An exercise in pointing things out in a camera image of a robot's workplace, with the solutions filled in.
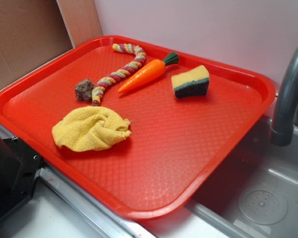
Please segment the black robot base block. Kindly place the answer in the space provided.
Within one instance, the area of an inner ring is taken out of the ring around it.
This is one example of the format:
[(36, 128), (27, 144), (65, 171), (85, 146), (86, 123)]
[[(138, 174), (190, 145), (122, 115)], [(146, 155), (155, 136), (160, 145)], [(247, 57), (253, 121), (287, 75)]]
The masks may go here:
[(0, 137), (0, 223), (32, 199), (41, 164), (23, 140)]

